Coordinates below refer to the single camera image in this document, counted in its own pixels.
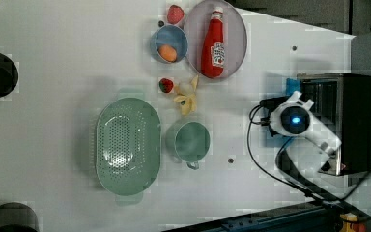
bottle label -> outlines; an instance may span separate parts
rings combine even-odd
[[[224,43],[215,42],[214,46],[212,46],[211,49],[212,49],[212,65],[224,68],[225,59]]]
[[[218,20],[220,20],[222,22],[222,15],[223,15],[223,13],[213,12],[211,19],[218,19]]]

table surface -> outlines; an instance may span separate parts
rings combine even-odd
[[[287,77],[348,72],[352,36],[239,10],[247,54],[229,78],[200,78],[197,112],[213,145],[193,171],[166,152],[164,134],[181,115],[157,82],[196,73],[186,60],[153,60],[148,41],[171,4],[188,13],[198,2],[0,1],[0,51],[19,64],[18,93],[0,101],[0,204],[31,206],[42,231],[104,232],[160,231],[305,201],[253,164],[247,115],[260,99],[283,95]],[[129,205],[101,186],[94,162],[96,121],[127,87],[144,91],[163,138],[156,181]],[[251,135],[258,161],[278,175],[283,141],[262,128]]]

plate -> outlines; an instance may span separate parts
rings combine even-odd
[[[160,168],[160,120],[143,100],[108,105],[97,126],[96,170],[101,184],[122,196],[148,188]]]
[[[184,26],[188,38],[187,59],[189,64],[201,74],[201,52],[214,7],[221,7],[224,10],[225,63],[224,71],[220,77],[228,77],[243,63],[246,54],[247,35],[240,14],[225,1],[205,0],[195,6],[188,14]]]

strawberry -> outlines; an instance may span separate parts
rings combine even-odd
[[[184,16],[185,12],[181,7],[177,5],[172,5],[170,9],[168,9],[167,20],[171,24],[179,23],[179,21],[181,21]]]
[[[174,83],[173,83],[173,81],[171,81],[171,80],[169,80],[169,79],[163,78],[163,79],[159,82],[158,86],[160,87],[160,89],[161,89],[161,91],[162,91],[163,93],[170,93],[171,90],[172,90],[173,87],[174,87]]]

green mug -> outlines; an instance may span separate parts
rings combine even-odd
[[[170,153],[184,160],[193,170],[210,149],[210,133],[201,118],[187,117],[174,123],[167,131],[166,146]]]

